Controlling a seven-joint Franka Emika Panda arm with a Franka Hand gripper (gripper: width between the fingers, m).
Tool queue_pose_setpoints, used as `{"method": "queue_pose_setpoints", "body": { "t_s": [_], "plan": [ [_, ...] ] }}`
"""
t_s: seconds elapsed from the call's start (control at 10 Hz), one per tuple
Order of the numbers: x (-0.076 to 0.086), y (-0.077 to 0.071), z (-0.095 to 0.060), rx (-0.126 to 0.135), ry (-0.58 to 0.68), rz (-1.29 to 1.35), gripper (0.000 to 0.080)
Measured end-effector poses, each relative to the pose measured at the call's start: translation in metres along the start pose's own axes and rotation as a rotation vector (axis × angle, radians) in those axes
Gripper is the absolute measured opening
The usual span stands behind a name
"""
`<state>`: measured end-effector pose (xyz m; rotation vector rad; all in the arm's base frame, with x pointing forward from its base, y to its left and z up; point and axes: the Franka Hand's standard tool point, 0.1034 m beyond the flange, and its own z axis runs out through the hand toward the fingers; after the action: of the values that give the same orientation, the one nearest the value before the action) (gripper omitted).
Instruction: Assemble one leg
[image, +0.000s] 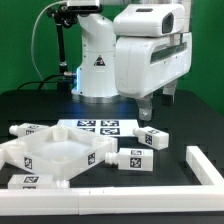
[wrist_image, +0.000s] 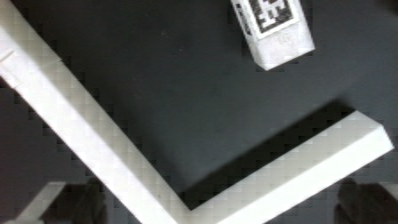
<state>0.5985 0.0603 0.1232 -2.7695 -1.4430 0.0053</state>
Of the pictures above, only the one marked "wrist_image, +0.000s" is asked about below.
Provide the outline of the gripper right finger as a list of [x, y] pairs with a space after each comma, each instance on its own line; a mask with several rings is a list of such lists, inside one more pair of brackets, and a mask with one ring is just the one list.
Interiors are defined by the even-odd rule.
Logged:
[[386, 191], [388, 204], [398, 207], [398, 183], [382, 183], [381, 186]]

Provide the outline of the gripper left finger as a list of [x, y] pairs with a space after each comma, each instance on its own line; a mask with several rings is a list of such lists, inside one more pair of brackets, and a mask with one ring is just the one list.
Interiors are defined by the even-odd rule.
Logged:
[[45, 185], [15, 220], [15, 224], [45, 224], [41, 216], [50, 208], [50, 205], [57, 199], [64, 187], [66, 187], [64, 182], [50, 182]]

